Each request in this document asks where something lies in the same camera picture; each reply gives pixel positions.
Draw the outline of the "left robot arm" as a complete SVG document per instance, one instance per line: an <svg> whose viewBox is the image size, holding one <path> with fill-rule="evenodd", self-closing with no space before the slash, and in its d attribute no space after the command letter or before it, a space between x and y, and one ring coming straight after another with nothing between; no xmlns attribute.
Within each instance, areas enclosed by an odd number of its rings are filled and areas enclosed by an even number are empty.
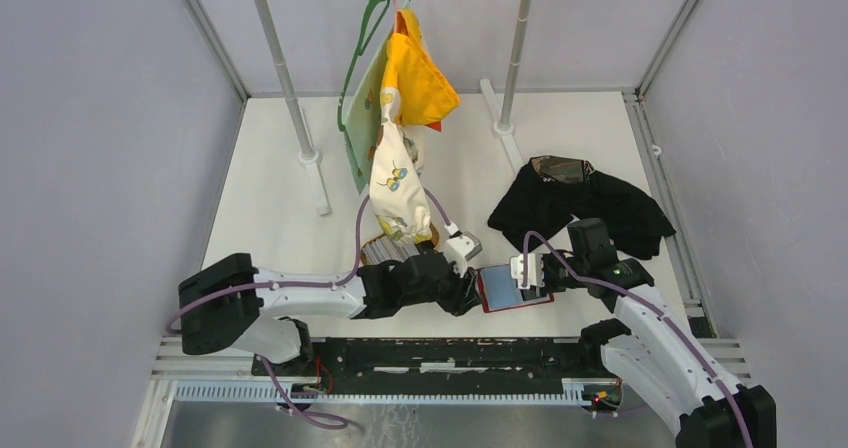
<svg viewBox="0 0 848 448"><path fill-rule="evenodd" d="M307 316L375 320L435 304L459 317L480 305L481 297L476 271L458 273L437 251L346 275L303 277L260 269L250 254L235 253L182 281L178 301L167 331L180 337L184 354L237 349L297 376L314 362Z"/></svg>

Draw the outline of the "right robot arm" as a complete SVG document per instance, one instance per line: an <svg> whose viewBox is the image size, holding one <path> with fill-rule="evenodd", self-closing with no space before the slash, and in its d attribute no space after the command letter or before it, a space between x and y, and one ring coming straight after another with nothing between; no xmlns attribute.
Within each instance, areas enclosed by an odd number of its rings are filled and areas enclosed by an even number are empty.
<svg viewBox="0 0 848 448"><path fill-rule="evenodd" d="M583 288L610 318L582 329L577 360L591 376L609 372L628 385L665 423L678 447L775 447L777 407L761 385L745 386L668 307L654 278L635 258L622 259L598 218L567 227L571 249L541 254L524 236L522 288L562 292Z"/></svg>

